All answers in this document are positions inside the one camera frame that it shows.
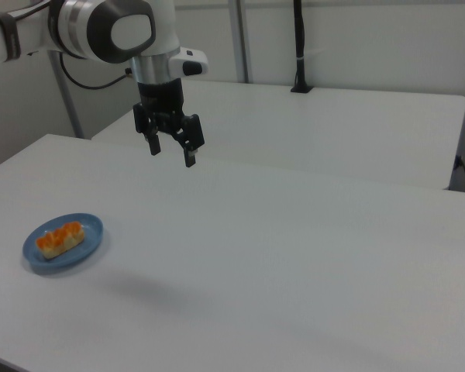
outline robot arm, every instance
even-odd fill
[[[208,61],[203,52],[181,47],[172,0],[50,0],[11,16],[0,15],[0,63],[38,50],[129,61],[141,96],[133,108],[136,131],[153,155],[160,152],[157,133],[171,134],[186,165],[195,163],[205,141],[199,117],[182,112],[181,78],[206,73]]]

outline blue plate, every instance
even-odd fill
[[[64,223],[79,221],[83,226],[84,240],[81,244],[62,253],[51,260],[43,257],[40,250],[36,246],[36,239],[45,235],[49,231],[53,231],[62,227]],[[103,223],[95,215],[87,213],[74,213],[72,215],[62,215],[56,219],[52,219],[47,223],[42,224],[38,229],[31,232],[28,239],[22,247],[22,254],[29,261],[33,268],[59,268],[75,264],[90,254],[92,254],[100,245],[103,235]]]

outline white table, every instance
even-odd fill
[[[35,274],[24,239],[71,212],[101,246]],[[465,371],[465,194],[46,136],[0,166],[0,360]]]
[[[465,115],[465,98],[382,91],[183,81],[184,112],[205,134],[201,157],[444,189]],[[123,116],[94,141],[148,148]],[[162,150],[178,152],[169,136]]]

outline food item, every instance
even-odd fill
[[[36,245],[47,260],[67,252],[84,240],[84,230],[77,221],[69,222],[36,240]]]

